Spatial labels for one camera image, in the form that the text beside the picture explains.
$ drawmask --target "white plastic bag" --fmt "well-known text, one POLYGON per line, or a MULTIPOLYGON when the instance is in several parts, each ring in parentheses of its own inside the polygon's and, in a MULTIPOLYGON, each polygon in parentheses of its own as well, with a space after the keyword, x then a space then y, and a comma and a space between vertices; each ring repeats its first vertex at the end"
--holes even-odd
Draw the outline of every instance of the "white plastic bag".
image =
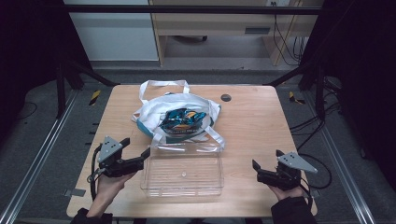
POLYGON ((214 124, 218 119, 221 106, 212 100, 205 99, 195 94, 189 93, 190 87, 185 80, 178 81, 156 81, 149 80, 140 86, 139 99, 143 105, 132 115, 132 121, 136 122, 140 131, 152 137, 151 146, 153 148, 182 150, 183 144, 194 143, 201 150, 222 151, 225 147, 225 140, 214 129, 214 124), (147 86, 183 86, 183 93, 170 93, 152 100, 145 100, 144 93, 147 86), (196 112, 205 112, 206 116, 202 120, 201 128, 196 133, 189 134, 169 134, 161 127, 167 111, 188 108, 196 112), (209 134, 216 144, 208 144, 206 135, 209 134))

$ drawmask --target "human hand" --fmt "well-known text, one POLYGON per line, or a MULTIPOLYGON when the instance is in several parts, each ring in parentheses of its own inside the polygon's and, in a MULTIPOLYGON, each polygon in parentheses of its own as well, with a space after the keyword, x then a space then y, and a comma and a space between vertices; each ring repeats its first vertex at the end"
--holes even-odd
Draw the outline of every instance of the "human hand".
POLYGON ((296 197, 302 197, 304 195, 304 191, 300 187, 294 189, 282 190, 277 187, 268 185, 268 188, 270 188, 270 190, 276 195, 279 201, 289 197, 296 198, 296 197))
POLYGON ((125 182, 135 174, 132 173, 121 177, 99 176, 96 198, 92 203, 87 217, 101 217, 120 190, 125 187, 125 182))

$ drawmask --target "person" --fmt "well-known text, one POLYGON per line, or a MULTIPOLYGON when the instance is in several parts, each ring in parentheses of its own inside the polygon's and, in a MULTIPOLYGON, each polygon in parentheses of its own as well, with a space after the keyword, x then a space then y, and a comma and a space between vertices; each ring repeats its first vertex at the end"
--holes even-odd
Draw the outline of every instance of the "person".
MULTIPOLYGON (((99 176, 97 195, 92 202, 90 210, 79 209, 71 224, 111 223, 112 214, 106 214, 105 211, 120 190, 124 188, 125 182, 131 179, 134 174, 111 178, 105 175, 99 176)), ((278 199, 278 202, 271 207, 274 224, 317 223, 305 202, 304 192, 300 187, 290 190, 268 187, 278 199)))

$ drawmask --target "transparent plastic box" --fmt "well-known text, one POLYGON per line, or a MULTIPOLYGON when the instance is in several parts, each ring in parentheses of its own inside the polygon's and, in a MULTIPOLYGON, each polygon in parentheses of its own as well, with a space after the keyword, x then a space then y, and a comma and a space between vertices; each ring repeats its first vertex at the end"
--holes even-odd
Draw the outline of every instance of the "transparent plastic box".
POLYGON ((219 196, 223 186, 219 149, 188 143, 152 149, 140 184, 149 197, 219 196))

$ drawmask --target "wall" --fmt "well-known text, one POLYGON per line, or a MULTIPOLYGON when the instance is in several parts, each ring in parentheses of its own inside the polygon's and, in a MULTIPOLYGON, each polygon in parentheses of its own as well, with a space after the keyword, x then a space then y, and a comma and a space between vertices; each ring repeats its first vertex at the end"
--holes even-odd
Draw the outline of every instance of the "wall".
MULTIPOLYGON (((147 0, 64 0, 67 5, 148 5, 147 0)), ((158 61, 148 13, 70 13, 90 61, 158 61)))

